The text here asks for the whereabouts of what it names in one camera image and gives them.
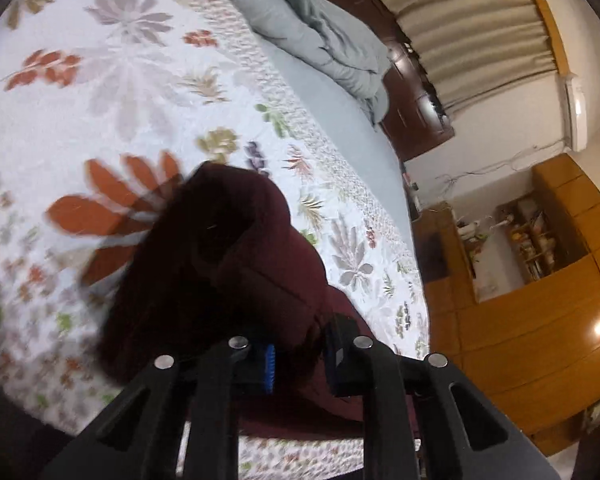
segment curtain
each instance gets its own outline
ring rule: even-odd
[[[448,114],[556,70],[534,0],[382,0]]]

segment white floral fabric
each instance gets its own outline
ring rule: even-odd
[[[225,0],[14,0],[0,19],[0,384],[79,432],[117,394],[93,345],[137,244],[204,160],[271,178],[376,337],[423,358],[413,255]],[[241,438],[243,479],[328,478],[362,441]]]

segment folded clothing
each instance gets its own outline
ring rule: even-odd
[[[229,0],[255,32],[367,101],[373,122],[388,106],[387,47],[360,20],[327,0]]]
[[[257,325],[276,345],[274,395],[245,399],[256,436],[362,435],[362,403],[332,397],[322,329],[341,313],[371,331],[328,285],[314,247],[290,224],[276,185],[253,171],[205,162],[140,245],[102,329],[98,356],[122,383],[156,356],[197,356]]]

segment metal rivet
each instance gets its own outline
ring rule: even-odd
[[[155,359],[154,366],[160,368],[160,370],[166,370],[167,368],[171,368],[174,362],[176,362],[175,359],[170,355],[161,355]]]
[[[231,339],[229,339],[229,346],[234,350],[240,350],[241,348],[246,348],[249,344],[249,340],[242,335],[235,335]]]
[[[449,359],[442,354],[431,354],[427,360],[431,366],[435,366],[436,368],[444,368],[449,362]]]
[[[371,348],[374,344],[373,340],[366,335],[359,335],[353,340],[353,344],[358,348]]]

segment maroon garment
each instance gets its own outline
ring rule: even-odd
[[[276,345],[276,387],[246,399],[241,427],[280,438],[362,436],[360,398],[332,397],[320,350],[334,313],[355,317],[328,285],[314,247],[290,224],[280,190],[253,171],[206,162],[183,184],[141,244],[116,294],[98,347],[126,383],[164,353],[199,355],[241,327]]]

